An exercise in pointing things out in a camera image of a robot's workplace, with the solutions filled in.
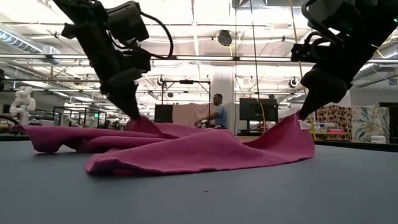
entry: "overhead beam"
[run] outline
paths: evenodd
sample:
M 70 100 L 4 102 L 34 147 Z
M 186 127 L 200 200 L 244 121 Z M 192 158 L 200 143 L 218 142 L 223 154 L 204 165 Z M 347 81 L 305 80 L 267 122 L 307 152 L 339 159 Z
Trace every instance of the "overhead beam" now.
M 362 83 L 362 84 L 356 85 L 355 87 L 363 88 L 363 87 L 366 87 L 366 86 L 369 86 L 369 85 L 373 85 L 373 84 L 376 84 L 376 83 L 379 83 L 379 82 L 388 81 L 388 79 L 395 78 L 395 77 L 398 77 L 398 71 L 396 71 L 396 72 L 394 72 L 392 74 L 388 74 L 385 77 L 380 76 L 380 78 L 368 81 L 366 83 Z

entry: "yellow cable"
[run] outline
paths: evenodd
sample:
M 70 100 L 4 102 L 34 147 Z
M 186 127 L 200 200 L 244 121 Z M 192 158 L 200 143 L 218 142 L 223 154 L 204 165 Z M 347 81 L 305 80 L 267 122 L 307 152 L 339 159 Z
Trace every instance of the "yellow cable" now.
M 289 3 L 290 3 L 290 11 L 292 13 L 292 20 L 293 20 L 294 39 L 295 39 L 295 42 L 297 44 L 298 43 L 298 38 L 297 38 L 296 24 L 295 24 L 295 21 L 294 21 L 293 0 L 289 0 Z M 302 79 L 303 78 L 303 68 L 302 68 L 302 65 L 301 65 L 301 61 L 298 61 L 298 65 L 300 67 L 300 76 L 301 76 L 301 79 Z M 304 94 L 307 95 L 307 89 L 306 88 L 304 88 Z M 317 136 L 315 134 L 315 126 L 313 124 L 312 114 L 310 114 L 309 119 L 310 119 L 310 123 L 311 123 L 312 137 L 313 137 L 314 141 L 316 141 L 317 140 Z
M 260 107 L 261 107 L 261 110 L 262 110 L 262 119 L 264 121 L 264 133 L 265 133 L 267 131 L 267 129 L 266 129 L 266 114 L 264 112 L 264 107 L 262 107 L 261 102 L 257 98 L 254 98 L 254 97 L 252 97 L 252 98 L 256 99 L 256 101 L 260 104 Z

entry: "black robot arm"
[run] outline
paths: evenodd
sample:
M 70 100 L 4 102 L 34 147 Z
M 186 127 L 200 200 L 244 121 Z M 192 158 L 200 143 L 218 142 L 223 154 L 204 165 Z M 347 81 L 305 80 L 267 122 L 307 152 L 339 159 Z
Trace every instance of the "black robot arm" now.
M 309 89 L 300 111 L 305 119 L 345 96 L 354 76 L 397 28 L 398 0 L 311 0 L 302 6 L 302 13 L 317 30 L 292 49 L 292 61 L 316 63 L 301 80 Z M 310 44 L 313 36 L 320 38 Z
M 101 81 L 101 93 L 130 118 L 137 119 L 140 115 L 136 80 L 150 71 L 151 57 L 168 59 L 173 54 L 172 36 L 166 26 L 143 13 L 134 1 L 112 9 L 105 9 L 97 0 L 54 0 L 54 3 L 74 23 L 65 24 L 62 35 L 78 39 Z M 158 22 L 166 31 L 170 41 L 167 57 L 140 48 L 139 42 L 149 38 L 141 16 Z

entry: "monitor stand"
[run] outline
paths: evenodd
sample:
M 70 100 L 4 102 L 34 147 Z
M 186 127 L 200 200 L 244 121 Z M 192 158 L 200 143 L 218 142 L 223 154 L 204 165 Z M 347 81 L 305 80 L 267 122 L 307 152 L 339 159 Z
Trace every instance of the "monitor stand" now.
M 261 136 L 262 131 L 256 129 L 250 129 L 250 121 L 246 121 L 246 129 L 239 130 L 238 136 Z

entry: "blue shirt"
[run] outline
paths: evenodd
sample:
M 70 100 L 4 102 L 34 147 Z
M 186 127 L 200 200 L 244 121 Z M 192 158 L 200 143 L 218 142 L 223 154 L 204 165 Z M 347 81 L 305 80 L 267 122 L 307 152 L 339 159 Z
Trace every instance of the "blue shirt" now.
M 215 124 L 228 128 L 228 114 L 223 104 L 217 106 L 217 113 L 220 114 L 220 117 L 216 118 Z

